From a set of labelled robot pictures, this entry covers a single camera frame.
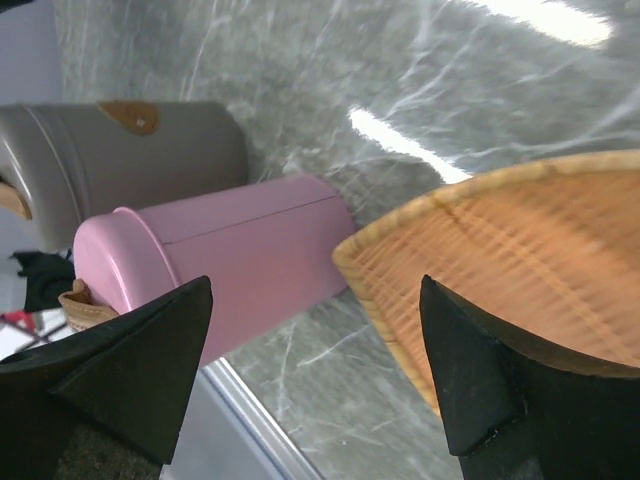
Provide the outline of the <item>grey lid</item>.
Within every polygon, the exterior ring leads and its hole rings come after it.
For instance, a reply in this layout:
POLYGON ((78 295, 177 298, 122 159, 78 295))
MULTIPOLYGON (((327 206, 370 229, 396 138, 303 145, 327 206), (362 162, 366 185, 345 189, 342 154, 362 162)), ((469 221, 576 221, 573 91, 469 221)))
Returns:
POLYGON ((70 248, 82 211, 51 131, 32 106, 1 108, 1 177, 26 201, 40 249, 70 248))

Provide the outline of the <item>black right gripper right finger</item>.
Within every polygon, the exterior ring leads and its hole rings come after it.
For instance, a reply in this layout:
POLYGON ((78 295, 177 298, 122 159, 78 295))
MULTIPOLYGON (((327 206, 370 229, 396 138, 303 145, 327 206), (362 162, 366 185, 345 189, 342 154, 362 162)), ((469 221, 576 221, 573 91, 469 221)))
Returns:
POLYGON ((546 340, 430 277, 420 318, 464 478, 638 478, 638 368, 546 340))

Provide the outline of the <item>pink lid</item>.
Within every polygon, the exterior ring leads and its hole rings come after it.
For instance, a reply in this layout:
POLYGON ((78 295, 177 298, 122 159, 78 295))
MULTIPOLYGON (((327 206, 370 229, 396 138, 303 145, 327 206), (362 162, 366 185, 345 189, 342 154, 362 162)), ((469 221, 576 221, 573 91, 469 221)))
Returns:
POLYGON ((179 285, 158 236, 129 208, 84 221, 72 253, 76 279, 59 301, 76 331, 128 313, 179 285))

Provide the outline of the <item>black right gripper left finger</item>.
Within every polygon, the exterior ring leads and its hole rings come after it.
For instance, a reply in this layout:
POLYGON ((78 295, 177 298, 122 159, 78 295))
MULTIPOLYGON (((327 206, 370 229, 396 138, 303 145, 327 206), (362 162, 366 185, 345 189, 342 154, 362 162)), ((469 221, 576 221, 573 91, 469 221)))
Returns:
POLYGON ((212 307, 202 276, 3 359, 2 478, 159 478, 174 456, 212 307))

